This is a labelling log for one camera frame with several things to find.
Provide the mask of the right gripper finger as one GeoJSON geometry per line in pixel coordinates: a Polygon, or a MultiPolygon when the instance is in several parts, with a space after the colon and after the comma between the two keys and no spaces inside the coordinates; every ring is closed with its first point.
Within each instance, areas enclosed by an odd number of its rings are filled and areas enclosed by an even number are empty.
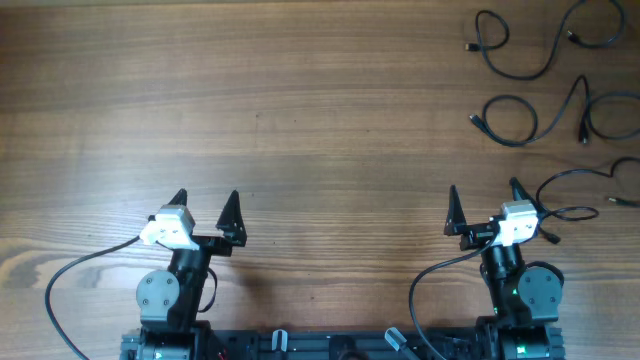
{"type": "Polygon", "coordinates": [[[524,186],[516,177],[512,177],[509,180],[509,185],[511,186],[514,201],[530,201],[531,203],[535,202],[535,199],[526,191],[524,186]]]}
{"type": "Polygon", "coordinates": [[[449,208],[444,226],[446,236],[462,235],[467,232],[467,222],[462,209],[459,193],[455,185],[449,189],[449,208]]]}

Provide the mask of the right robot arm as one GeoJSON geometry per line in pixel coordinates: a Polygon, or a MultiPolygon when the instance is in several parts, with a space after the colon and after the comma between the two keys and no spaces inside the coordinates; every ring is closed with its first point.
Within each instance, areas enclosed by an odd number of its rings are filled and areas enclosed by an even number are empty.
{"type": "Polygon", "coordinates": [[[540,206],[515,178],[510,180],[513,200],[485,223],[469,224],[458,190],[449,190],[444,234],[461,237],[460,249],[478,250],[481,276],[491,297],[494,314],[481,316],[472,344],[479,359],[564,359],[559,318],[564,275],[546,262],[524,261],[520,246],[538,235],[540,206]]]}

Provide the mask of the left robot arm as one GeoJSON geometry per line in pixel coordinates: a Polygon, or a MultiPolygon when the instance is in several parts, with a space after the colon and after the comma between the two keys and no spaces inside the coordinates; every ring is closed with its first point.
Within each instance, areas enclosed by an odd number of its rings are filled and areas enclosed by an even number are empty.
{"type": "Polygon", "coordinates": [[[172,252],[165,270],[145,275],[136,289],[141,328],[122,336],[121,360],[226,359],[226,346],[211,324],[197,319],[212,305],[200,306],[205,282],[217,276],[213,256],[229,257],[246,245],[239,193],[231,192],[216,223],[217,235],[196,235],[195,220],[182,188],[148,219],[140,233],[146,245],[159,244],[172,252]]]}

